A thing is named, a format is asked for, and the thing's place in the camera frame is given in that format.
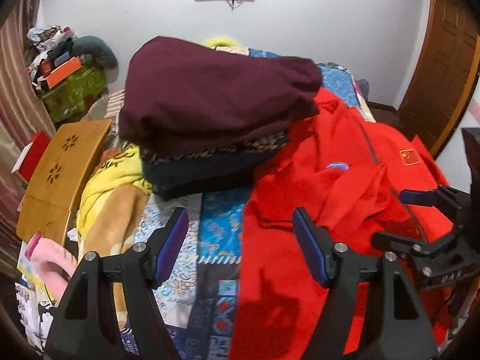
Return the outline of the red jacket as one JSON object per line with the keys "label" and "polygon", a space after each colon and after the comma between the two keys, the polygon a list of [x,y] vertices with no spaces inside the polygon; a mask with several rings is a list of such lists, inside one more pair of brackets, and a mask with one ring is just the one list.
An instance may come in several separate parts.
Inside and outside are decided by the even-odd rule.
{"label": "red jacket", "polygon": [[297,207],[360,254],[374,254],[374,233],[433,242],[452,227],[437,209],[399,200],[404,189],[447,182],[419,138],[366,121],[326,89],[315,104],[318,114],[295,123],[288,144],[254,174],[231,359],[299,359],[313,333],[327,292],[293,232]]}

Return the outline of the blue patchwork bedsheet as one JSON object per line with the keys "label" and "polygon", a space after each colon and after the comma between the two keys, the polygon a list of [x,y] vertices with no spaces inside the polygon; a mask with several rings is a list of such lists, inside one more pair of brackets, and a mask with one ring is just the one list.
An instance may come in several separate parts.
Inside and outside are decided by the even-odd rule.
{"label": "blue patchwork bedsheet", "polygon": [[178,264],[171,280],[155,293],[184,359],[232,359],[230,350],[239,305],[243,217],[256,169],[248,185],[169,200],[186,203],[189,209],[200,211],[196,222],[195,297],[182,301],[176,295],[176,287],[187,278],[185,264]]}

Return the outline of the brown wooden door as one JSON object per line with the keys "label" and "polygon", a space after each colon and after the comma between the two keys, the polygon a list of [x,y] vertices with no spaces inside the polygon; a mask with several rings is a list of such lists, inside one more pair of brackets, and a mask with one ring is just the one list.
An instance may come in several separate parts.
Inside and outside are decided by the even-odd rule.
{"label": "brown wooden door", "polygon": [[466,111],[479,76],[479,30],[456,0],[430,0],[421,54],[400,121],[438,157]]}

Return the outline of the grey purple backpack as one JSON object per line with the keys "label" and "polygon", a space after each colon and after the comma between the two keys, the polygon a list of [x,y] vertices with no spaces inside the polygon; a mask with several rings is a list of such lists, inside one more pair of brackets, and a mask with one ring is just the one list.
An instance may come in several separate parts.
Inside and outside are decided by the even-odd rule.
{"label": "grey purple backpack", "polygon": [[366,79],[355,80],[355,87],[364,100],[368,100],[369,82]]}

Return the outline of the yellow orange blanket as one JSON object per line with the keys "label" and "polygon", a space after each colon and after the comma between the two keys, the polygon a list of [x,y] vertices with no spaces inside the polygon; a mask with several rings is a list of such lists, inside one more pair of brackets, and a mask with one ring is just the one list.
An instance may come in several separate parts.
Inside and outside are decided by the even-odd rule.
{"label": "yellow orange blanket", "polygon": [[105,150],[80,198],[76,217],[78,258],[122,254],[134,243],[152,185],[143,175],[140,150]]}

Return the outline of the red book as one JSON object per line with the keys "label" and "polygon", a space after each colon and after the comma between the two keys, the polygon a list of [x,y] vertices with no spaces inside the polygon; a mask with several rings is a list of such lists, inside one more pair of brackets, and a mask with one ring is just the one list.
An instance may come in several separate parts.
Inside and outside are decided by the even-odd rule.
{"label": "red book", "polygon": [[10,173],[28,184],[49,144],[50,138],[44,131],[35,133],[21,150]]}

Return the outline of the dark patterned folded garment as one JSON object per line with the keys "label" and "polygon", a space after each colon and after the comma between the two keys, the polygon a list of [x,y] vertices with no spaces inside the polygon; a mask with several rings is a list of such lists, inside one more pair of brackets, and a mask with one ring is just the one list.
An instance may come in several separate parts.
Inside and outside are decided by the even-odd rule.
{"label": "dark patterned folded garment", "polygon": [[141,149],[142,174],[154,194],[168,201],[177,197],[215,192],[251,183],[253,171],[289,142],[285,132],[229,147],[160,158]]}

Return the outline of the striped maroon curtain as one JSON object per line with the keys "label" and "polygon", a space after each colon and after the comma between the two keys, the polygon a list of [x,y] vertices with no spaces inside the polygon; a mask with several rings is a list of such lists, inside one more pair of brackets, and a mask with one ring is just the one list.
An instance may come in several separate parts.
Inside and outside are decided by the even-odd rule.
{"label": "striped maroon curtain", "polygon": [[27,74],[32,56],[27,32],[37,23],[39,2],[18,0],[1,26],[1,272],[7,275],[16,269],[17,208],[24,197],[22,182],[11,168],[33,133],[55,132]]}

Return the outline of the green patterned storage box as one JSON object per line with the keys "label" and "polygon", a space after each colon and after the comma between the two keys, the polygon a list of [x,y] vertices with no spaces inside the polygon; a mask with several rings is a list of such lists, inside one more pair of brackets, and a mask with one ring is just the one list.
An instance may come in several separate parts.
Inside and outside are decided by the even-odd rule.
{"label": "green patterned storage box", "polygon": [[57,86],[41,95],[54,124],[76,116],[89,108],[107,90],[103,69],[97,65],[83,66]]}

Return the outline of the maroon folded garment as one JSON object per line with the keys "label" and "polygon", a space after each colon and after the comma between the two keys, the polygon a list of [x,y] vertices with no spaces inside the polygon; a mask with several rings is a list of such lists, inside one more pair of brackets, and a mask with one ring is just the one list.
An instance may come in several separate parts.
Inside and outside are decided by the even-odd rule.
{"label": "maroon folded garment", "polygon": [[161,158],[281,133],[318,113],[320,69],[155,37],[131,58],[120,136]]}

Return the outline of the orange flat box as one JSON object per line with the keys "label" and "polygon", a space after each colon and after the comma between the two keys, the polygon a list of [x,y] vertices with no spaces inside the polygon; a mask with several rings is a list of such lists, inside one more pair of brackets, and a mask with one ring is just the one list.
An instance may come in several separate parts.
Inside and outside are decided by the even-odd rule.
{"label": "orange flat box", "polygon": [[66,79],[72,73],[81,69],[82,64],[79,57],[70,58],[56,69],[54,69],[46,78],[46,84],[49,89],[57,86],[62,80]]}

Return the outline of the yellow round object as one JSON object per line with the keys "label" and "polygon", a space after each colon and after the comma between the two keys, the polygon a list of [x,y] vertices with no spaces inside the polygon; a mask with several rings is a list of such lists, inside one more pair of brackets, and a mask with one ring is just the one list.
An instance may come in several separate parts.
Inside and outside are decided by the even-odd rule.
{"label": "yellow round object", "polygon": [[238,44],[226,37],[216,37],[205,43],[205,47],[215,49],[217,47],[237,47]]}

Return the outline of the dark green cushion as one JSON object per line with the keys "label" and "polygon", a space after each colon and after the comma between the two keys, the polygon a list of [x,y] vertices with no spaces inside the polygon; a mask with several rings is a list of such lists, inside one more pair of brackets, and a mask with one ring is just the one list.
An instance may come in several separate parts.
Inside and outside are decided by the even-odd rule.
{"label": "dark green cushion", "polygon": [[72,42],[72,56],[90,55],[98,65],[106,69],[118,66],[118,60],[111,48],[99,37],[83,36]]}

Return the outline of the pile of mixed clutter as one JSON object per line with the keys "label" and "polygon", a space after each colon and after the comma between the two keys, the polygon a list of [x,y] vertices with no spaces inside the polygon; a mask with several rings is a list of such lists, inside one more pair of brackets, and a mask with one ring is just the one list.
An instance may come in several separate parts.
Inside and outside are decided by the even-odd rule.
{"label": "pile of mixed clutter", "polygon": [[70,27],[56,25],[46,28],[30,28],[27,38],[38,51],[38,55],[28,67],[29,78],[32,85],[36,87],[42,76],[41,64],[47,61],[49,66],[55,69],[61,63],[69,60],[76,35]]}

